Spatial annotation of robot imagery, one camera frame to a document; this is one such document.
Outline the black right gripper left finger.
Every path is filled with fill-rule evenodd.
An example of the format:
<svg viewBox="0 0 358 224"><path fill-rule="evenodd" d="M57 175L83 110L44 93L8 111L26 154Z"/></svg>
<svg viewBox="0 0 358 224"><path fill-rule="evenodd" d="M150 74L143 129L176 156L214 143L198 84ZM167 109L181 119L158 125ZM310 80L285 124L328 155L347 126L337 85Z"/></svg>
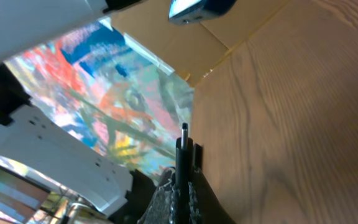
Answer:
<svg viewBox="0 0 358 224"><path fill-rule="evenodd" d="M166 168L152 196L152 199L137 224L175 223L174 190L175 168Z"/></svg>

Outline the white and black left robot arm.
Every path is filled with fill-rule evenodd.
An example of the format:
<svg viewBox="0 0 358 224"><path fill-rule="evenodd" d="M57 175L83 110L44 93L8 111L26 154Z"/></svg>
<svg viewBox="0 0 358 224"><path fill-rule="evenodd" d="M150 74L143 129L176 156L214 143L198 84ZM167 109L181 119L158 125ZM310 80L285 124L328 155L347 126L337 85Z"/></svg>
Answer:
<svg viewBox="0 0 358 224"><path fill-rule="evenodd" d="M0 156L74 190L114 223L135 223L153 182L109 162L30 102L5 61L36 45L134 5L129 0L0 0Z"/></svg>

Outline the blue Galaxy smartphone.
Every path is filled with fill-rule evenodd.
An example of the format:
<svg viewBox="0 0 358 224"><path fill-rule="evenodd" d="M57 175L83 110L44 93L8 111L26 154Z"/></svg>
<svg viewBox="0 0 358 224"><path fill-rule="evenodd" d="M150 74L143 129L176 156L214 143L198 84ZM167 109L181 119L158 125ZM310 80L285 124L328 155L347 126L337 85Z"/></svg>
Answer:
<svg viewBox="0 0 358 224"><path fill-rule="evenodd" d="M236 0L172 0L168 21L185 25L211 20L225 15Z"/></svg>

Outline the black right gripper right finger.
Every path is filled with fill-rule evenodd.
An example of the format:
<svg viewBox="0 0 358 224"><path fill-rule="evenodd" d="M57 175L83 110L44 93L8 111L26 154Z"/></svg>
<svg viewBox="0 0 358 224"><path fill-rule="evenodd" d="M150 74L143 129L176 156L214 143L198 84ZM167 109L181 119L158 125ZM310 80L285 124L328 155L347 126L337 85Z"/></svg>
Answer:
<svg viewBox="0 0 358 224"><path fill-rule="evenodd" d="M203 147L194 144L192 153L191 178L189 182L190 222L195 224L235 224L219 203L201 166Z"/></svg>

